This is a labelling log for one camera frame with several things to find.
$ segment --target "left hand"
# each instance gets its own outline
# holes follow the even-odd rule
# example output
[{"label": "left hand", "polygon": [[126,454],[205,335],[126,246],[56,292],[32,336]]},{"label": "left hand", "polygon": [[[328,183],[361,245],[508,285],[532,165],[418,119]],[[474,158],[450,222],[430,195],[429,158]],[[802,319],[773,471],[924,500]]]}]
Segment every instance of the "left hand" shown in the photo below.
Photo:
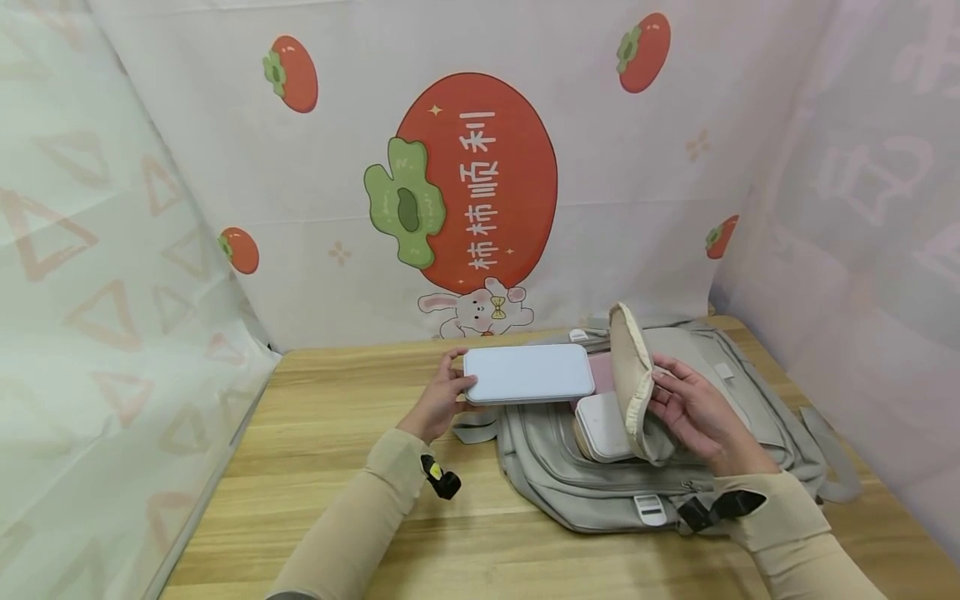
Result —
[{"label": "left hand", "polygon": [[396,426],[397,429],[415,435],[430,445],[450,428],[454,417],[464,411],[482,410],[457,400],[461,392],[477,382],[475,376],[464,377],[463,371],[453,368],[453,361],[466,353],[466,348],[455,348],[444,354],[437,373],[423,390],[417,404]]}]

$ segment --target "black buckle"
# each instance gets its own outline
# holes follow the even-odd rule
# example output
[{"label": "black buckle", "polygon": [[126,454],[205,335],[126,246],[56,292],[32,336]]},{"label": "black buckle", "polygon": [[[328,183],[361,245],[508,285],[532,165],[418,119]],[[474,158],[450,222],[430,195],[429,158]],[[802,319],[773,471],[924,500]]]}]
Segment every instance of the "black buckle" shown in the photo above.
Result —
[{"label": "black buckle", "polygon": [[700,498],[691,498],[677,509],[677,513],[696,534],[716,525],[721,520],[749,515],[760,508],[766,500],[766,496],[760,493],[733,490],[717,498],[709,510]]},{"label": "black buckle", "polygon": [[682,507],[677,509],[677,513],[695,534],[716,525],[719,521],[717,516],[704,506],[700,498],[687,500]]},{"label": "black buckle", "polygon": [[420,456],[420,464],[426,473],[426,480],[430,482],[433,491],[444,500],[449,500],[460,491],[460,477],[453,471],[444,471],[429,454]]}]

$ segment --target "pink-white backdrop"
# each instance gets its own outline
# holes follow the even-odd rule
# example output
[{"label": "pink-white backdrop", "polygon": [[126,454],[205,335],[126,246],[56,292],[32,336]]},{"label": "pink-white backdrop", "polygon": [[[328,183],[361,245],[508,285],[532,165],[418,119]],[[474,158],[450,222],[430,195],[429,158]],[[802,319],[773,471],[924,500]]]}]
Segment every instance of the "pink-white backdrop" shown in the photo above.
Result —
[{"label": "pink-white backdrop", "polygon": [[960,4],[845,0],[711,297],[960,562]]},{"label": "pink-white backdrop", "polygon": [[80,2],[0,8],[0,596],[141,597],[276,363]]},{"label": "pink-white backdrop", "polygon": [[[703,314],[718,264],[705,240],[747,196],[832,3],[92,4],[208,222],[255,240],[258,267],[239,279],[287,349],[543,329],[617,300],[641,317]],[[621,77],[618,48],[637,25]],[[265,77],[274,47],[312,60],[287,63],[289,98]],[[319,94],[302,100],[313,83]],[[476,113],[488,115],[458,121]],[[496,141],[461,147],[470,132]],[[365,173],[397,167],[387,147],[398,134],[437,165],[427,167],[446,206],[428,238],[436,268],[398,260],[415,248],[372,222]],[[494,163],[499,179],[474,183],[499,183],[487,194],[466,198],[470,181],[451,179],[458,165]],[[548,217],[545,248],[534,248]],[[499,229],[457,238],[480,225]],[[520,263],[533,267],[508,266]],[[504,318],[486,318],[498,308]]]}]

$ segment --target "persimmon illustration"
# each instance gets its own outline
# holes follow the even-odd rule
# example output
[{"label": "persimmon illustration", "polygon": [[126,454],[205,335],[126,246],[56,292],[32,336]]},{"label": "persimmon illustration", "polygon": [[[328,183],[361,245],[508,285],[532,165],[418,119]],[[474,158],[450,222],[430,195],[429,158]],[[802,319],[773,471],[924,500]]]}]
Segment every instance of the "persimmon illustration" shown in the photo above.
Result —
[{"label": "persimmon illustration", "polygon": [[723,258],[727,251],[727,245],[730,244],[730,238],[733,236],[733,229],[736,228],[739,215],[733,215],[724,221],[720,227],[710,230],[707,236],[707,258],[719,260]]},{"label": "persimmon illustration", "polygon": [[627,32],[616,51],[620,85],[638,94],[657,78],[670,50],[670,22],[661,12],[651,12]]},{"label": "persimmon illustration", "polygon": [[244,275],[250,275],[260,265],[260,250],[249,233],[240,228],[226,228],[217,238],[220,249],[224,251],[233,268]]},{"label": "persimmon illustration", "polygon": [[392,177],[378,164],[368,167],[363,176],[370,220],[379,231],[396,238],[400,262],[426,269],[434,260],[426,236],[436,235],[444,226],[444,198],[440,188],[427,181],[422,143],[395,137],[387,145],[387,159]]},{"label": "persimmon illustration", "polygon": [[280,36],[274,41],[263,58],[263,74],[274,86],[274,94],[296,112],[310,112],[317,105],[317,69],[294,37]]},{"label": "persimmon illustration", "polygon": [[[407,110],[388,159],[392,180],[374,165],[364,181],[373,225],[397,238],[401,261],[455,294],[488,277],[513,288],[530,275],[553,227],[557,159],[518,91],[482,73],[433,83]],[[425,247],[432,253],[420,260]]]}]

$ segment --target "pink box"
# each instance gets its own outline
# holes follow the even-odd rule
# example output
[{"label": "pink box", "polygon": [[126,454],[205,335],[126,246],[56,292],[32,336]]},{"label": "pink box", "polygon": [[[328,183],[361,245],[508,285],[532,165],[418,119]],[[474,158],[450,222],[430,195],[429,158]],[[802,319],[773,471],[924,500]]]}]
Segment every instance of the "pink box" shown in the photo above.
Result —
[{"label": "pink box", "polygon": [[[590,372],[593,373],[593,383],[596,386],[593,393],[606,394],[607,392],[614,392],[611,354],[609,352],[591,354],[589,361]],[[579,401],[580,400],[570,400],[570,406],[576,410],[577,402]]]}]

